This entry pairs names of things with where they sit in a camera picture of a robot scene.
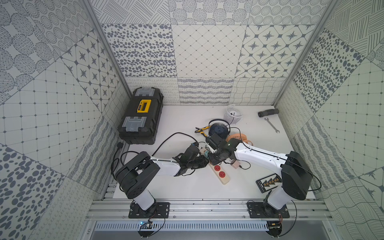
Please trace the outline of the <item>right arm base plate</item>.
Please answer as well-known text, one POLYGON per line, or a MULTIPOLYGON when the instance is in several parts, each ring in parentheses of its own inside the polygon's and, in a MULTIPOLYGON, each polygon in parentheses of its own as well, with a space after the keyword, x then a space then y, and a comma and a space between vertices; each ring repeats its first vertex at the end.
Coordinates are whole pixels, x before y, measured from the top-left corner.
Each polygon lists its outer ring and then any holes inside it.
POLYGON ((284 205, 282 209, 276 210, 269 205, 264 205, 262 202, 255 202, 250 200, 247 202, 247 208, 251 219, 290 218, 290 214, 286 205, 284 205))

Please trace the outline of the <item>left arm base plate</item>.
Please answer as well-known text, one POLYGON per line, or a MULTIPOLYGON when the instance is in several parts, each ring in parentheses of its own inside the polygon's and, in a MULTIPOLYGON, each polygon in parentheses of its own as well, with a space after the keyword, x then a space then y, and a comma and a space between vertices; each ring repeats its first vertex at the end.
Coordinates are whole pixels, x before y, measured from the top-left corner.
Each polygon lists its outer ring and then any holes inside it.
POLYGON ((136 202, 130 204, 129 219, 167 219, 170 210, 169 202, 155 202, 147 210, 142 208, 136 202))

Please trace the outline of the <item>beige red power strip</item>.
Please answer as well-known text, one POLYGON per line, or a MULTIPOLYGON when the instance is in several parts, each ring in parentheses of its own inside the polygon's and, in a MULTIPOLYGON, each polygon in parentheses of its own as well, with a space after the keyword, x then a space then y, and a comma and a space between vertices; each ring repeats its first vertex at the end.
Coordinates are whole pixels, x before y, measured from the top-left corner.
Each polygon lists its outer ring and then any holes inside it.
POLYGON ((229 183, 230 177, 220 165, 209 164, 209 166, 214 171, 214 173, 223 185, 229 183))

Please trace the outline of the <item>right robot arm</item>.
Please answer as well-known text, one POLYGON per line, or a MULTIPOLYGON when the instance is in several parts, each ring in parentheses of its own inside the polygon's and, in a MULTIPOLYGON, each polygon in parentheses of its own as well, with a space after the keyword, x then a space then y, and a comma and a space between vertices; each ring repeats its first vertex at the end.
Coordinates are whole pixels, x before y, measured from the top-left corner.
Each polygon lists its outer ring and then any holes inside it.
POLYGON ((303 201, 313 179, 312 171, 300 154, 277 154, 244 143, 239 139, 226 141, 217 134, 206 137, 206 143, 214 150, 208 153, 208 159, 217 165, 227 159, 247 161, 278 175, 282 184, 271 190, 264 199, 265 210, 279 211, 293 200, 303 201))

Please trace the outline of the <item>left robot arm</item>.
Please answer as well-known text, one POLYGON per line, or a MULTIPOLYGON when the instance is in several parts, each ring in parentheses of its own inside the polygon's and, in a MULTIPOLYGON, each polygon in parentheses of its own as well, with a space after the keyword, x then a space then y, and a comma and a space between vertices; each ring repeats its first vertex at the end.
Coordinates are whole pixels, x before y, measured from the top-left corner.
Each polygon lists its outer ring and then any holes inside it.
POLYGON ((112 174, 121 191, 135 206, 144 212, 153 212, 157 202, 147 187, 156 176, 185 177, 187 170, 202 169, 208 163, 208 158, 200 152, 199 144, 194 143, 184 153, 171 159, 159 159, 140 152, 120 169, 112 170, 112 174))

